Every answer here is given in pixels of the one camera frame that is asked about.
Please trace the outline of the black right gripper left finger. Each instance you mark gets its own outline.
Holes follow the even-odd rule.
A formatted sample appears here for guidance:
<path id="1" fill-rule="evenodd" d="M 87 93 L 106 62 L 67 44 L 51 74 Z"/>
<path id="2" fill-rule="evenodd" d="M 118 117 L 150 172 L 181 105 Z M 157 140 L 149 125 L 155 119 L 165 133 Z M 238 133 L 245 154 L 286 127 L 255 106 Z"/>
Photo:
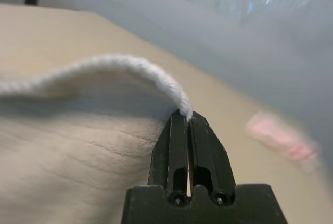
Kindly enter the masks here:
<path id="1" fill-rule="evenodd" d="M 188 122 L 176 110 L 169 117 L 151 153 L 148 185 L 161 186 L 175 206 L 188 203 Z"/>

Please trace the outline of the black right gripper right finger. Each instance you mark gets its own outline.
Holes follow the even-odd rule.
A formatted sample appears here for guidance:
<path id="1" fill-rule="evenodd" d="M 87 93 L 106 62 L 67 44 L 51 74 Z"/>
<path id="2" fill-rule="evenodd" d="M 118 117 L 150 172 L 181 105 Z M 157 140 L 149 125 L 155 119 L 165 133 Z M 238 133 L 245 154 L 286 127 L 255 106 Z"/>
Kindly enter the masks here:
<path id="1" fill-rule="evenodd" d="M 203 186 L 218 205 L 235 199 L 235 179 L 228 154 L 206 118 L 197 112 L 189 122 L 190 176 L 192 187 Z"/>

